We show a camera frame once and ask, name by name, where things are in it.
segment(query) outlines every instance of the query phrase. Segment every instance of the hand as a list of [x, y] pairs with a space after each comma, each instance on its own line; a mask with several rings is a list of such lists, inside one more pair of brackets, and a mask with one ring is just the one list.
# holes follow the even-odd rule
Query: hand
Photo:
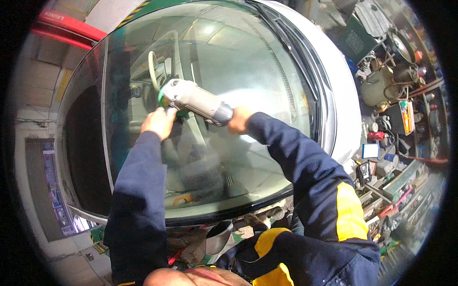
[[250, 116], [252, 116], [254, 111], [249, 110], [245, 106], [237, 106], [234, 109], [234, 114], [232, 119], [228, 123], [228, 130], [230, 133], [244, 134], [246, 133], [246, 122]]
[[140, 133], [143, 133], [143, 131], [152, 131], [159, 135], [161, 141], [164, 140], [172, 131], [176, 111], [175, 108], [171, 108], [168, 113], [165, 113], [164, 108], [159, 107], [156, 111], [148, 114], [148, 117], [142, 124]]

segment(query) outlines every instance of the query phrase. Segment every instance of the car hood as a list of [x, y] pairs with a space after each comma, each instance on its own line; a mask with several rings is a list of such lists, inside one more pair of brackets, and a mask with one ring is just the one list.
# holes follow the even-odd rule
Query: car hood
[[300, 13], [275, 1], [256, 2], [269, 6], [288, 18], [304, 34], [317, 53], [333, 93], [336, 114], [334, 120], [337, 124], [333, 149], [324, 149], [330, 152], [333, 159], [343, 164], [358, 151], [361, 142], [358, 93], [344, 55], [331, 39]]

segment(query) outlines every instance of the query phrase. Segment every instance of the car windshield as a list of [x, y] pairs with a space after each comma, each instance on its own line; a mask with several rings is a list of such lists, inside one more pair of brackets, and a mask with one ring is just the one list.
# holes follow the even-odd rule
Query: car windshield
[[[164, 8], [111, 33], [107, 49], [102, 119], [113, 182], [141, 124], [159, 106], [158, 87], [171, 78], [194, 81], [232, 107], [246, 105], [314, 134], [310, 88], [249, 6], [205, 1]], [[161, 151], [168, 165], [166, 218], [229, 209], [291, 188], [265, 146], [191, 112], [177, 117]]]

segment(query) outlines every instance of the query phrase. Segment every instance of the work uniform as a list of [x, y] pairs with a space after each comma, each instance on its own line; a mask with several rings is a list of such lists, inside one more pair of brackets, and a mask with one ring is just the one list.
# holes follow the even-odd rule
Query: work uniform
[[[374, 285], [380, 249], [342, 166], [315, 141], [267, 114], [255, 113], [246, 127], [293, 183], [304, 235], [272, 228], [234, 246], [214, 265], [256, 286]], [[116, 180], [105, 233], [115, 285], [141, 285], [150, 272], [168, 267], [165, 175], [160, 138], [145, 131]]]

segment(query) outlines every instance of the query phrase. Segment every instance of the red lift arm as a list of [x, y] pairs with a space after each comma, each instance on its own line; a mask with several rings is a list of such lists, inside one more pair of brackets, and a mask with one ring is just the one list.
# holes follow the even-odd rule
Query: red lift arm
[[107, 33], [56, 11], [43, 10], [32, 24], [31, 32], [90, 50]]

